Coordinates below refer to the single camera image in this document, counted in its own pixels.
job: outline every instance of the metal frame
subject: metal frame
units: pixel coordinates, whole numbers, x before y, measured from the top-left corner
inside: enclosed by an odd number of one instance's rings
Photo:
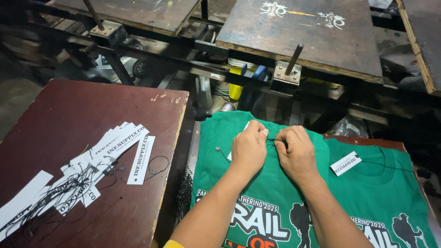
[[[59,10],[55,7],[40,4],[40,3],[32,1],[32,0],[27,2],[24,6],[21,5],[19,7],[27,9],[27,10],[31,10],[31,11],[36,11],[39,13],[59,16],[59,17],[65,18],[65,19],[80,21],[85,25],[85,27],[88,30],[94,28],[96,25],[93,18],[91,18],[89,16],[81,15],[81,14],[73,14],[73,13],[70,13],[67,11]],[[208,20],[208,2],[207,2],[207,0],[201,1],[201,9],[202,9],[202,18],[190,17],[189,21],[199,22],[199,23],[203,23],[206,25],[213,25],[213,26],[222,26],[223,25],[220,22],[214,22],[214,21]],[[44,34],[45,36],[52,36],[56,39],[61,40],[62,42],[67,42],[67,43],[73,42],[73,43],[81,44],[84,46],[91,46],[94,44],[94,40],[91,38],[88,38],[88,37],[84,37],[84,36],[80,36],[80,35],[76,35],[76,34],[71,34],[71,33],[65,32],[65,31],[61,31],[61,30],[55,30],[55,29],[41,26],[41,25],[37,25],[37,24],[16,23],[16,22],[17,21],[15,20],[14,25],[19,26],[19,28],[28,29],[33,32]],[[133,26],[128,26],[128,25],[123,25],[123,26],[128,34],[133,34],[133,35],[137,35],[137,36],[141,36],[141,37],[145,37],[145,38],[150,38],[150,39],[154,39],[154,40],[158,40],[158,41],[162,41],[162,42],[167,42],[172,45],[180,46],[180,47],[187,48],[187,49],[195,49],[200,52],[207,52],[207,53],[217,54],[217,55],[221,55],[221,56],[232,57],[235,59],[267,66],[269,68],[274,68],[277,63],[277,61],[275,61],[274,59],[271,59],[271,58],[266,58],[266,57],[262,57],[262,56],[258,56],[258,55],[254,55],[254,54],[250,54],[250,53],[245,53],[245,52],[241,52],[241,51],[218,47],[215,44],[212,44],[209,42],[194,40],[194,39],[185,38],[185,37],[167,36],[167,35],[155,33],[152,31],[142,30],[142,29],[139,29],[139,28],[136,28]],[[350,113],[350,114],[353,114],[356,116],[357,115],[358,116],[364,115],[363,116],[364,118],[367,118],[367,119],[370,119],[373,121],[377,121],[380,123],[384,123],[384,124],[399,126],[401,124],[408,123],[407,121],[409,120],[407,118],[394,116],[394,115],[391,115],[391,114],[388,114],[388,113],[385,113],[382,111],[378,111],[375,109],[370,109],[367,107],[359,106],[357,104],[353,104],[353,103],[351,103],[350,100],[349,101],[342,101],[342,100],[338,101],[338,100],[333,100],[333,99],[329,99],[329,98],[319,97],[319,96],[312,95],[310,93],[302,92],[299,90],[297,90],[296,92],[294,92],[292,94],[286,94],[284,92],[280,92],[280,90],[277,92],[277,91],[274,91],[273,89],[271,89],[271,84],[269,82],[264,82],[264,81],[260,81],[260,80],[251,79],[251,78],[247,78],[244,76],[228,73],[223,70],[219,70],[219,69],[215,69],[215,68],[211,68],[211,67],[207,67],[207,66],[195,63],[193,61],[188,61],[188,60],[183,60],[183,59],[178,59],[178,58],[173,58],[173,57],[166,57],[166,56],[163,56],[160,54],[149,53],[149,52],[131,49],[131,48],[127,48],[127,47],[121,47],[121,46],[117,46],[117,45],[113,46],[113,47],[106,47],[106,48],[97,47],[97,49],[101,53],[111,53],[114,57],[118,57],[117,56],[117,54],[118,54],[120,56],[130,56],[130,57],[134,57],[137,59],[147,59],[148,58],[148,59],[164,60],[164,61],[167,61],[169,63],[176,65],[177,69],[182,70],[182,71],[187,71],[187,72],[190,72],[193,74],[202,75],[202,76],[210,77],[213,79],[219,79],[218,77],[211,76],[212,73],[217,74],[220,76],[220,80],[225,81],[227,83],[233,83],[233,84],[245,86],[245,87],[258,88],[263,92],[276,94],[280,97],[292,98],[295,101],[302,101],[302,102],[307,102],[310,104],[320,104],[320,105],[331,106],[333,109],[338,109],[340,112]],[[117,75],[120,77],[120,79],[126,77],[126,80],[121,80],[121,81],[124,84],[133,85],[133,82],[130,79],[130,77],[127,78],[127,76],[128,76],[127,71],[125,71],[125,69],[119,70],[120,65],[118,65],[118,60],[115,59],[114,62],[115,63],[111,63],[111,65],[114,68],[114,70],[117,72]],[[330,72],[320,71],[320,70],[308,68],[305,66],[302,67],[302,76],[307,76],[307,77],[311,77],[311,78],[322,79],[322,80],[325,80],[328,82],[337,83],[337,84],[344,85],[349,88],[357,89],[357,91],[359,91],[359,92],[371,92],[372,94],[391,96],[391,97],[395,97],[398,99],[405,99],[407,102],[414,102],[414,103],[418,103],[418,104],[423,103],[423,104],[427,104],[427,105],[430,105],[433,107],[441,108],[441,98],[431,96],[426,93],[418,93],[418,92],[411,92],[411,91],[406,91],[406,90],[399,90],[395,87],[390,87],[390,86],[383,85],[383,84],[370,83],[370,82],[363,81],[361,79],[352,78],[350,76],[333,74]]]

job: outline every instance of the stack of t-shirts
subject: stack of t-shirts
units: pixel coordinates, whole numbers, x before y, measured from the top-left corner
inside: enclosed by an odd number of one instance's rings
[[[232,140],[253,119],[249,112],[232,111],[201,122],[191,207],[227,171]],[[263,168],[238,197],[223,246],[318,247],[304,197],[280,167],[272,142],[286,126],[260,122],[269,129],[268,154]],[[306,131],[320,175],[375,248],[437,247],[407,153],[323,140],[320,134]],[[337,177],[330,166],[354,151],[362,161]]]
[[[201,122],[198,161],[193,179],[191,206],[210,190],[227,171],[234,137],[255,118],[249,112],[217,112]],[[269,129],[263,168],[240,193],[224,247],[318,247],[304,197],[282,171],[273,139],[286,126],[260,121]],[[317,166],[327,180],[329,150],[320,134],[307,130],[315,146]]]
[[[329,170],[328,187],[375,248],[437,247],[408,153],[325,142],[329,165],[353,151],[362,160],[338,177]]]

